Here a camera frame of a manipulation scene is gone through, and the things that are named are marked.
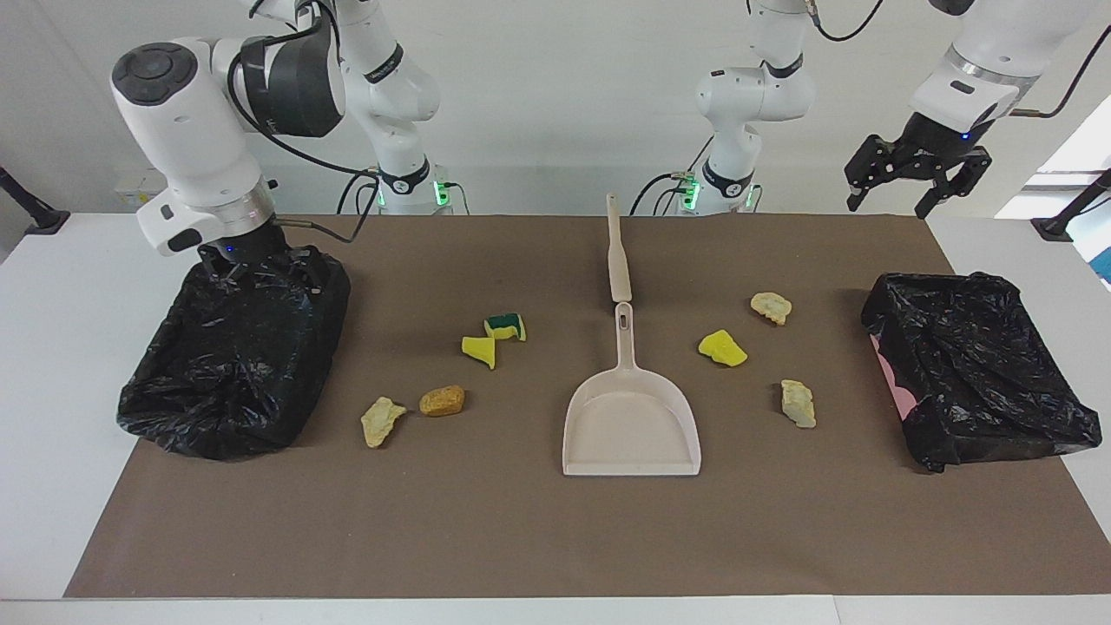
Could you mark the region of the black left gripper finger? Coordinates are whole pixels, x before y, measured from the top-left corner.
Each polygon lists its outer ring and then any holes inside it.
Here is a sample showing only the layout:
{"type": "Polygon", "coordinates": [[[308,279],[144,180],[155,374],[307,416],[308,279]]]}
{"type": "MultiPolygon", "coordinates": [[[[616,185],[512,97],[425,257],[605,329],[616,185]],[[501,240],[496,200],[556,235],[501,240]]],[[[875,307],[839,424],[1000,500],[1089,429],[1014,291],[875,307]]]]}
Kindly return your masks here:
{"type": "Polygon", "coordinates": [[[915,216],[925,219],[931,211],[951,196],[971,194],[975,184],[991,167],[992,157],[987,149],[971,149],[968,154],[955,160],[924,155],[922,167],[931,174],[932,187],[915,204],[915,216]]]}
{"type": "Polygon", "coordinates": [[[850,194],[845,208],[858,211],[865,195],[875,187],[897,181],[908,163],[908,150],[902,140],[885,141],[880,135],[868,135],[845,163],[845,182],[850,194]]]}

